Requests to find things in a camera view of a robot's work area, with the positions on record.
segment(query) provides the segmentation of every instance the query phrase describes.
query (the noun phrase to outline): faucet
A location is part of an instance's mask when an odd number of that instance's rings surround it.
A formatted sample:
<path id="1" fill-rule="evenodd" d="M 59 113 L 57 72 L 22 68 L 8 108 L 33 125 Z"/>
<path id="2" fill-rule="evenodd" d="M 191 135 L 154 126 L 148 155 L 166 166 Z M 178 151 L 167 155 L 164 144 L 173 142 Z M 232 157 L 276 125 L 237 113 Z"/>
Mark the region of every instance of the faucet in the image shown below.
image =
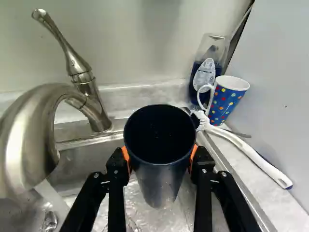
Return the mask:
<path id="1" fill-rule="evenodd" d="M 65 55 L 66 69 L 68 75 L 72 78 L 72 83 L 81 93 L 101 106 L 101 118 L 104 125 L 102 131 L 109 130 L 112 127 L 112 122 L 104 110 L 104 105 L 96 84 L 96 78 L 91 72 L 92 68 L 90 65 L 72 48 L 45 10 L 35 9 L 31 16 L 48 29 L 59 42 Z"/>
<path id="2" fill-rule="evenodd" d="M 65 100 L 82 112 L 93 131 L 103 131 L 101 105 L 67 84 L 45 84 L 21 95 L 0 118 L 0 198 L 30 190 L 56 167 L 57 106 Z"/>
<path id="3" fill-rule="evenodd" d="M 58 40 L 75 87 L 61 83 L 35 87 L 4 112 L 0 118 L 0 198 L 32 189 L 57 166 L 54 117 L 62 100 L 88 118 L 92 131 L 112 127 L 89 64 L 74 51 L 46 11 L 36 9 L 32 17 Z"/>

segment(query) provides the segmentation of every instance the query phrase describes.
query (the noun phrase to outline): stainless steel sink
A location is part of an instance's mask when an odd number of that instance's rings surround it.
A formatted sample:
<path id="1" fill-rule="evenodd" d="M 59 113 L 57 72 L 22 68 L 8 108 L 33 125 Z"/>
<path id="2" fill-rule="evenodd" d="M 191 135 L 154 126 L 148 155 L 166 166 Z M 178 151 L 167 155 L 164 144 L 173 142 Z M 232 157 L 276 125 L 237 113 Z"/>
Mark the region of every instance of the stainless steel sink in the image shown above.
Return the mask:
<path id="1" fill-rule="evenodd" d="M 57 143 L 60 162 L 48 177 L 49 183 L 60 194 L 68 206 L 72 206 L 87 176 L 95 171 L 105 173 L 105 163 L 117 147 L 123 146 L 122 128 L 126 119 L 114 123 L 113 133 L 92 136 L 89 139 L 65 141 L 64 129 L 60 126 L 55 133 L 62 136 Z M 126 211 L 142 232 L 191 232 L 195 210 L 195 186 L 186 174 L 175 203 L 164 209 L 151 208 L 144 201 L 134 173 L 125 187 Z M 0 224 L 3 231 L 42 231 L 45 214 L 48 211 L 60 213 L 35 190 L 18 196 L 15 201 L 1 199 Z M 108 195 L 103 200 L 93 231 L 101 232 L 107 224 Z M 214 231 L 228 231 L 219 202 L 213 197 Z"/>

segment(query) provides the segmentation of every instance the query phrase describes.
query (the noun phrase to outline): faucet handle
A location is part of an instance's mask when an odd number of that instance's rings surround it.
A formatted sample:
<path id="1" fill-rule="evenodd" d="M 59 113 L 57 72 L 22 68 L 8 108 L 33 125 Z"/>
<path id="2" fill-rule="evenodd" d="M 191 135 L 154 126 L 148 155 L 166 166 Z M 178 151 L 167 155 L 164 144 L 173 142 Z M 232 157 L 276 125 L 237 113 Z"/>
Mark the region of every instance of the faucet handle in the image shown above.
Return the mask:
<path id="1" fill-rule="evenodd" d="M 59 42 L 65 54 L 66 68 L 69 76 L 80 75 L 82 73 L 91 71 L 90 65 L 72 48 L 72 46 L 59 31 L 55 22 L 45 10 L 35 9 L 32 12 L 31 17 L 40 22 L 46 29 L 48 29 Z"/>

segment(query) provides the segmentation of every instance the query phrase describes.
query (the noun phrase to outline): mug handle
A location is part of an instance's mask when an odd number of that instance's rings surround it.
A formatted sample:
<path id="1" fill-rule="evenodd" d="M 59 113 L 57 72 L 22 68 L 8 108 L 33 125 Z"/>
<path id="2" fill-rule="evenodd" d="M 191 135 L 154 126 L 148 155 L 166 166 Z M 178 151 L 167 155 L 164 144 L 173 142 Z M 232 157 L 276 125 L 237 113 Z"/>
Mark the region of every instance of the mug handle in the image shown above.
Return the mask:
<path id="1" fill-rule="evenodd" d="M 209 102 L 208 102 L 208 106 L 207 106 L 207 109 L 203 106 L 203 104 L 201 103 L 201 100 L 199 98 L 199 93 L 201 92 L 201 90 L 205 87 L 209 87 L 211 89 L 211 97 L 209 99 Z M 211 85 L 211 84 L 205 84 L 203 86 L 201 86 L 198 91 L 197 91 L 197 103 L 199 105 L 199 107 L 201 107 L 202 110 L 205 110 L 205 115 L 208 116 L 208 113 L 209 113 L 209 110 L 211 108 L 211 103 L 212 103 L 212 99 L 213 99 L 213 96 L 214 96 L 214 86 Z"/>

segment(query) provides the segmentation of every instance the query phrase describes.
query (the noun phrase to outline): polka dot mug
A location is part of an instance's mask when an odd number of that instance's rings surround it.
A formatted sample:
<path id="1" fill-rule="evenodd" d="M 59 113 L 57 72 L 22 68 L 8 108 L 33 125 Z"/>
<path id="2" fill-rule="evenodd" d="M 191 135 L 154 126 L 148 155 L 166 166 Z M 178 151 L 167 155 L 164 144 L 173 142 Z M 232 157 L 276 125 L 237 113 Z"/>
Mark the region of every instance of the polka dot mug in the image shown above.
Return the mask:
<path id="1" fill-rule="evenodd" d="M 198 89 L 197 102 L 199 106 L 206 111 L 210 123 L 219 126 L 225 122 L 249 87 L 250 84 L 247 81 L 238 77 L 218 76 L 214 86 L 206 84 Z M 211 97 L 207 109 L 199 99 L 200 91 L 205 91 L 205 89 L 211 90 Z"/>

